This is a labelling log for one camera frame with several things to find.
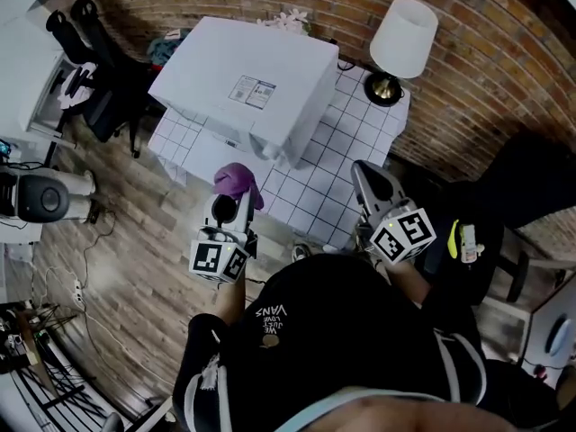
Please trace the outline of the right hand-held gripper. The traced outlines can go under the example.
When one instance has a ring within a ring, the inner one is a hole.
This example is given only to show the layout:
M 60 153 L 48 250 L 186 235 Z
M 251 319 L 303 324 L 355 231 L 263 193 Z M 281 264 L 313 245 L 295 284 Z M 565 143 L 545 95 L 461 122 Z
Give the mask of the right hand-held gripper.
M 436 240 L 425 210 L 406 195 L 394 175 L 369 161 L 356 160 L 351 177 L 361 210 L 354 233 L 358 249 L 396 265 Z

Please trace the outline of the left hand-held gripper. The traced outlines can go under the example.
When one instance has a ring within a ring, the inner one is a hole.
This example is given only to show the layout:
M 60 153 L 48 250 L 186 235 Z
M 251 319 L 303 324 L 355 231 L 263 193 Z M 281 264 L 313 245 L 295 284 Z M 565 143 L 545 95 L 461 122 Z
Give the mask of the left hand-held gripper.
M 224 194 L 209 198 L 191 242 L 192 274 L 218 283 L 235 283 L 242 276 L 247 261 L 257 255 L 257 234 L 250 228 L 254 199 L 252 190 L 237 200 Z

